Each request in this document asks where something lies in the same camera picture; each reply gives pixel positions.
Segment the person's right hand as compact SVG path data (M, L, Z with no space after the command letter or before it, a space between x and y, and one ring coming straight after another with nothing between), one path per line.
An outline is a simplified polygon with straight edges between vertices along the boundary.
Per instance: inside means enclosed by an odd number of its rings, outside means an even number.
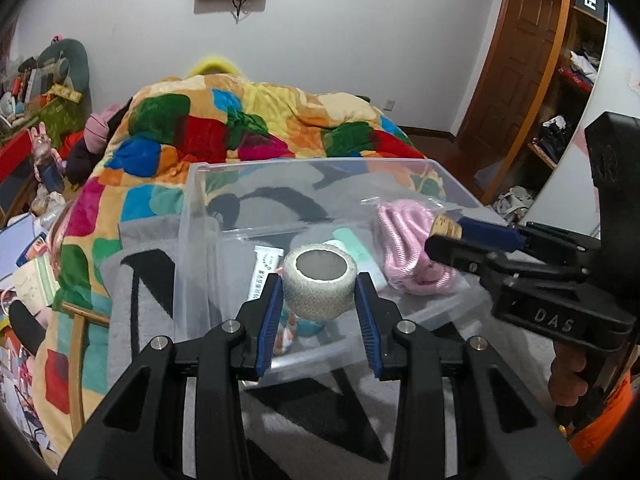
M575 406L588 390L588 384L578 376L586 366L586 359L573 351L558 353L551 364L548 390L554 403Z

